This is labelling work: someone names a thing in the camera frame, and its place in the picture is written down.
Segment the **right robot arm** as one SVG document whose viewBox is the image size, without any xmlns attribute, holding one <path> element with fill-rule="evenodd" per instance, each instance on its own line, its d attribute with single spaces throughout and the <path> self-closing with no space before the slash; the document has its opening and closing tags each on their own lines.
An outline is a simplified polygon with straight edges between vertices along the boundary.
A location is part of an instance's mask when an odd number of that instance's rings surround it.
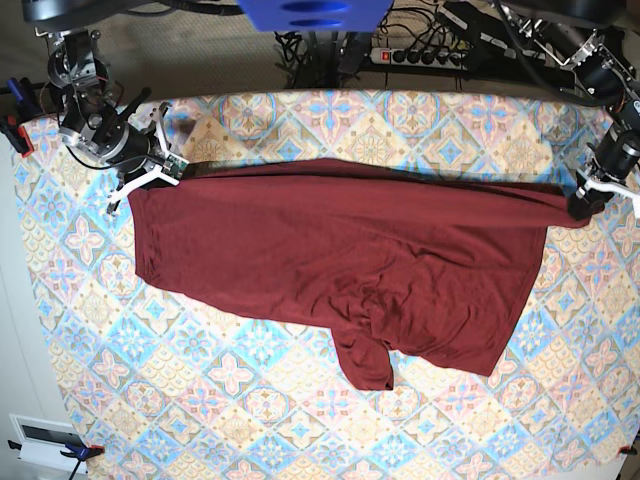
<svg viewBox="0 0 640 480">
<path fill-rule="evenodd" d="M 35 31 L 48 47 L 48 85 L 57 109 L 58 133 L 71 157 L 93 171 L 114 170 L 126 183 L 156 166 L 171 164 L 168 143 L 159 131 L 161 114 L 137 128 L 130 117 L 149 100 L 143 88 L 128 104 L 124 86 L 113 79 L 99 52 L 98 30 Z"/>
</svg>

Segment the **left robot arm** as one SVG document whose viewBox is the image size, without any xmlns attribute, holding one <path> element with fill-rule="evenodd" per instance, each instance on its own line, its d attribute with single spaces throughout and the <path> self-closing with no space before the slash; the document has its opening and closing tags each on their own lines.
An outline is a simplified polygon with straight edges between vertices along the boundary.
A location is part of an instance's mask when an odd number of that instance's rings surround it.
<svg viewBox="0 0 640 480">
<path fill-rule="evenodd" d="M 639 194 L 626 179 L 639 166 L 639 78 L 622 51 L 624 34 L 613 27 L 623 1 L 494 1 L 516 58 L 534 82 L 563 102 L 603 108 L 612 124 L 590 145 L 591 159 L 576 172 L 568 210 L 576 220 L 601 212 L 619 195 L 639 214 Z M 582 96 L 556 87 L 525 55 L 539 48 L 556 66 L 574 74 Z"/>
</svg>

